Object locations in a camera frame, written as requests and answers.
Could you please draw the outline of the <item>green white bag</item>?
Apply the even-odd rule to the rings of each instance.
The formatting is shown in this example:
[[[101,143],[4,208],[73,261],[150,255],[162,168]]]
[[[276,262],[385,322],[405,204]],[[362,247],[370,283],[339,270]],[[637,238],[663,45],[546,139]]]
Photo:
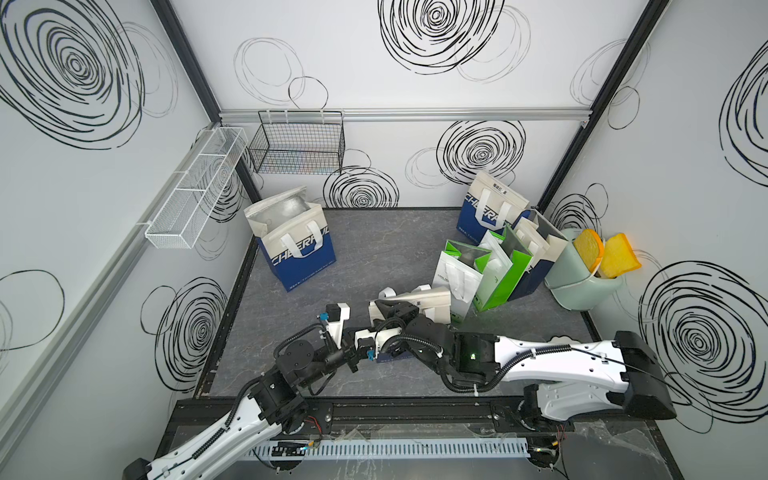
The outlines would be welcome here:
[[[473,299],[478,312],[504,304],[533,259],[533,253],[506,225],[501,234],[487,230],[479,247],[490,251],[490,259]]]
[[[455,240],[446,241],[431,286],[449,290],[452,322],[462,322],[467,316],[491,255],[492,251],[486,248]]]

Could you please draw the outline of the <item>blue beige bag first row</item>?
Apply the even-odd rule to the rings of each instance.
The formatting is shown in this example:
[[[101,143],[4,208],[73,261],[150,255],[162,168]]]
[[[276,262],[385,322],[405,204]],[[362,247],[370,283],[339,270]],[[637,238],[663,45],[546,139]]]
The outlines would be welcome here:
[[[307,200],[304,186],[256,202],[244,215],[270,270],[286,291],[335,263],[324,211]]]

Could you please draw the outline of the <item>aluminium wall rail left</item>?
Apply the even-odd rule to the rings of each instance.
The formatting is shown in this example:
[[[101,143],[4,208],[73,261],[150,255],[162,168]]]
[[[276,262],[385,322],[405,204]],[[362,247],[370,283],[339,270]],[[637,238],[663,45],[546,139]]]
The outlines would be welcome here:
[[[150,221],[172,192],[189,152],[107,262],[96,280],[54,332],[50,342],[1,411],[1,461],[5,463],[26,436],[51,394],[130,276],[148,245]]]

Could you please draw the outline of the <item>blue beige takeout bag front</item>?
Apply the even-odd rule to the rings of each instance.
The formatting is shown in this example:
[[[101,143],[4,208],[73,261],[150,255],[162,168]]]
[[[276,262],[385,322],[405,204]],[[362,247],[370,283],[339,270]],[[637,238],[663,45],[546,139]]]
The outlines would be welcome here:
[[[535,209],[524,210],[513,229],[516,237],[531,252],[531,261],[509,301],[534,293],[568,244],[564,234]]]

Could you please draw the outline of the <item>blue beige bag back row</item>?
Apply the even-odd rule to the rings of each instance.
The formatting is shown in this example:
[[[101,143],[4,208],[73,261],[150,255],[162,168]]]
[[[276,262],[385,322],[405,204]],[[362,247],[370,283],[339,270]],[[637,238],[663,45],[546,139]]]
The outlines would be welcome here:
[[[487,231],[501,234],[513,224],[530,202],[485,171],[479,172],[466,192],[457,230],[477,245]]]

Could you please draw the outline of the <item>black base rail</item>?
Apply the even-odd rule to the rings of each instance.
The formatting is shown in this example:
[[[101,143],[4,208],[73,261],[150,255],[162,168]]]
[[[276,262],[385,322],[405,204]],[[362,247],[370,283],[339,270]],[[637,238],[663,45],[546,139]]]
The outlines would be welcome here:
[[[554,433],[553,421],[523,420],[521,396],[502,397],[311,397],[289,417],[289,425],[308,433],[330,435],[357,425],[471,424],[496,433]],[[183,431],[198,433],[228,415],[231,397],[206,397],[176,403],[162,440],[170,443]]]

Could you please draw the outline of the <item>aluminium wall rail back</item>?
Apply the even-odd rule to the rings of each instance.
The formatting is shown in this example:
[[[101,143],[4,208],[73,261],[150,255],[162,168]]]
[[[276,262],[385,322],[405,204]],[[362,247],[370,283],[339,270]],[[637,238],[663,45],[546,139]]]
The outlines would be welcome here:
[[[222,123],[329,122],[454,122],[454,121],[577,121],[587,122],[592,110],[581,107],[541,108],[342,108],[224,110]]]

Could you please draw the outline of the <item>aluminium wall rail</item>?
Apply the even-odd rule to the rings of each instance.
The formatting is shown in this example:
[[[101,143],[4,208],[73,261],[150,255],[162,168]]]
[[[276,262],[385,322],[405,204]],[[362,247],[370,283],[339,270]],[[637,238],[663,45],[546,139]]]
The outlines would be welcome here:
[[[5,463],[26,436],[51,394],[130,276],[148,245],[150,221],[172,192],[189,152],[107,262],[96,280],[54,332],[50,342],[1,411],[1,461]]]
[[[592,110],[581,107],[541,108],[342,108],[224,110],[222,123],[329,122],[454,122],[454,121],[577,121],[587,122]]]

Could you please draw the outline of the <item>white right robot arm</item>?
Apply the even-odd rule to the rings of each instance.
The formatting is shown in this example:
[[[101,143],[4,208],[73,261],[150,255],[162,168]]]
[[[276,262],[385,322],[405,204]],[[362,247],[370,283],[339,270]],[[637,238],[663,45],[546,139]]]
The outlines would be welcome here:
[[[454,393],[526,381],[524,415],[552,421],[605,410],[650,420],[677,416],[658,356],[635,332],[586,344],[541,343],[458,331],[403,300],[375,300],[369,312],[378,354],[411,353]]]

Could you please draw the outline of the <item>black corner frame post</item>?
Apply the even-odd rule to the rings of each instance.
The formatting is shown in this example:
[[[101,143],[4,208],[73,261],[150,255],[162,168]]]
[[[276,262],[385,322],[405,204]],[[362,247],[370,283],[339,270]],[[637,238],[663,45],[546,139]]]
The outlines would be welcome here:
[[[539,199],[538,207],[541,211],[546,211],[554,200],[556,193],[590,139],[599,120],[607,112],[613,96],[617,93],[622,81],[634,65],[635,60],[640,55],[642,48],[645,46],[669,3],[669,0],[651,0],[647,2],[639,20],[635,24],[592,104],[590,119],[573,137]]]
[[[220,122],[222,110],[205,77],[172,2],[167,0],[151,0],[150,3],[180,60],[187,78],[203,107],[206,117],[214,124]],[[248,161],[246,158],[247,149],[243,151],[241,160],[239,160],[235,170],[249,200],[251,203],[255,203],[262,200],[262,197],[254,182],[253,176],[248,169]]]

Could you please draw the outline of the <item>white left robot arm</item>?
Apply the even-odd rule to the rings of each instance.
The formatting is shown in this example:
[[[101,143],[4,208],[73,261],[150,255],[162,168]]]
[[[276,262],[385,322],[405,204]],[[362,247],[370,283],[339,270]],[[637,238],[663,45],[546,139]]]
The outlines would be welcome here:
[[[341,321],[312,324],[278,344],[275,365],[241,388],[228,414],[162,457],[133,461],[122,477],[214,479],[252,448],[303,425],[303,388],[344,365],[356,371],[376,350],[371,330],[345,329]]]

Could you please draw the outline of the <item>black corner frame post right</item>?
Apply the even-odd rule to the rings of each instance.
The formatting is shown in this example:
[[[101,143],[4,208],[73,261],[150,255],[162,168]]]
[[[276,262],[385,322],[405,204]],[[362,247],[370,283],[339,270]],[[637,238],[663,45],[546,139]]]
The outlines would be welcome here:
[[[617,93],[622,81],[634,65],[635,60],[640,55],[642,48],[645,46],[669,3],[669,0],[651,0],[647,2],[639,20],[635,24],[592,104],[590,119],[573,137],[539,199],[538,207],[541,211],[546,211],[554,200],[556,193],[590,139],[599,120],[607,112],[613,96]]]

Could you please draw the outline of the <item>black corner frame post left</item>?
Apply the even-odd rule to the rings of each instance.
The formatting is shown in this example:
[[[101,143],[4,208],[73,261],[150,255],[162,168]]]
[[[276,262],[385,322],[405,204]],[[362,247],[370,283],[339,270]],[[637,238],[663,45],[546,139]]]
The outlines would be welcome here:
[[[151,0],[150,3],[180,60],[187,78],[203,107],[206,117],[214,124],[220,122],[222,110],[205,77],[172,2],[167,0]],[[239,160],[235,170],[249,200],[251,203],[255,203],[262,200],[262,197],[254,182],[253,176],[248,169],[248,161],[246,158],[247,149],[243,151],[241,160]]]

